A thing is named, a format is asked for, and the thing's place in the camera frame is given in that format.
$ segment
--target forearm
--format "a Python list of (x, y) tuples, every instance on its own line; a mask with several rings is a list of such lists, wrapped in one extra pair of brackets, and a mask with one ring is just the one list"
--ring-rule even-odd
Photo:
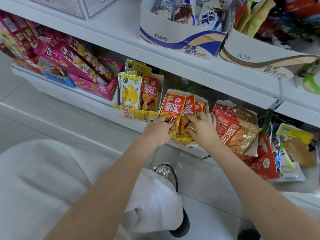
[(226, 174), (264, 240), (318, 239), (319, 225), (237, 158), (225, 145), (210, 155)]
[(137, 137), (44, 240), (113, 239), (141, 169), (155, 149), (145, 142)]

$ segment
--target person's left hand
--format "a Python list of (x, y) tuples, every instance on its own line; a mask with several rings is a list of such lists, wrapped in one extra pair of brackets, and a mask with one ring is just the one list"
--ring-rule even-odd
[(148, 145), (152, 145), (157, 148), (170, 141), (173, 133), (172, 131), (169, 131), (169, 129), (174, 124), (173, 122), (165, 122), (165, 119), (166, 116), (162, 116), (160, 118), (156, 118), (152, 122), (148, 122), (146, 125), (141, 137), (147, 141)]

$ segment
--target person's right hand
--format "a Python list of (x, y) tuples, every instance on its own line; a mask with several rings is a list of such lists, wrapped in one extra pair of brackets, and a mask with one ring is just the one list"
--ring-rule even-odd
[(197, 113), (197, 117), (186, 115), (195, 125), (196, 132), (187, 129), (187, 132), (204, 150), (208, 151), (211, 147), (222, 144), (216, 130), (217, 120), (213, 113)]

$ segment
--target white box with blue stripe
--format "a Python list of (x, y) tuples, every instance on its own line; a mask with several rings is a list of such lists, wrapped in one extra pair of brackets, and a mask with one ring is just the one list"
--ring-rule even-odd
[(143, 0), (140, 11), (140, 38), (148, 43), (204, 60), (213, 60), (230, 27), (230, 12), (222, 32), (211, 27), (177, 23), (153, 13), (156, 0)]

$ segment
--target white display box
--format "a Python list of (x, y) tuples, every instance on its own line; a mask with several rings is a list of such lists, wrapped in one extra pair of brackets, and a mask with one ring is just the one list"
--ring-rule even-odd
[(80, 18), (91, 20), (109, 8), (117, 0), (30, 0), (54, 10)]
[(156, 0), (143, 0), (141, 3), (140, 37), (142, 40), (179, 53), (213, 60), (229, 29), (229, 13), (222, 24), (222, 32), (219, 32), (210, 27), (191, 26), (167, 20), (153, 13), (155, 4)]
[(303, 54), (267, 44), (248, 37), (233, 27), (219, 53), (220, 58), (240, 66), (289, 80), (306, 65), (315, 61), (315, 55)]

